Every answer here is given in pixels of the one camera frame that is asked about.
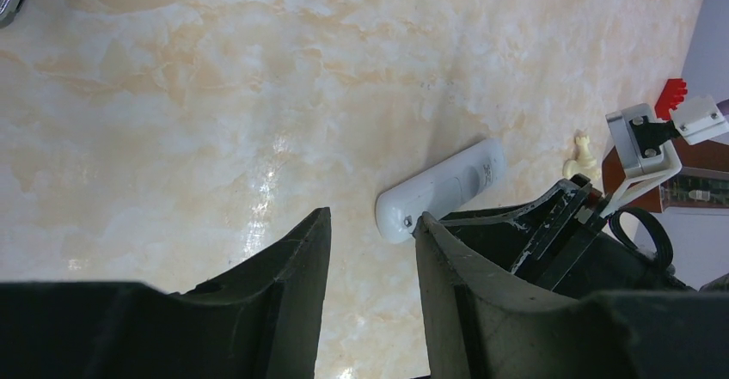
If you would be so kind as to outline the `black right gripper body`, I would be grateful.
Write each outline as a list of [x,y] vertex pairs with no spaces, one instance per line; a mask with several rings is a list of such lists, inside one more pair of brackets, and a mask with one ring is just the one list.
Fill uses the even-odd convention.
[[523,205],[459,211],[441,223],[457,239],[522,280],[563,296],[600,290],[690,289],[675,276],[674,250],[650,212],[609,202],[582,174]]

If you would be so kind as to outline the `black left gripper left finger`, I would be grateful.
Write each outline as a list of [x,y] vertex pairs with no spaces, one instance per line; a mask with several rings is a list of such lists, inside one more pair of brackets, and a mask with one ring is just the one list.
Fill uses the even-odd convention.
[[4,378],[311,378],[331,212],[187,293],[139,282],[1,286]]

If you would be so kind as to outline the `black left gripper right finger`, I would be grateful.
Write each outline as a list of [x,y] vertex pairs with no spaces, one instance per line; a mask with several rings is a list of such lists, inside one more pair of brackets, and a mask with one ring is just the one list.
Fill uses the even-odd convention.
[[613,290],[575,300],[484,258],[429,215],[415,231],[433,378],[725,378],[728,295]]

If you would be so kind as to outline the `white remote control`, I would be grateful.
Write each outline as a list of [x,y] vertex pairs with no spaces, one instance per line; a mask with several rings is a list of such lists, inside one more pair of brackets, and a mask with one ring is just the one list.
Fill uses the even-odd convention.
[[447,216],[505,176],[506,168],[502,143],[489,138],[390,188],[375,205],[381,237],[393,244],[406,241],[423,213]]

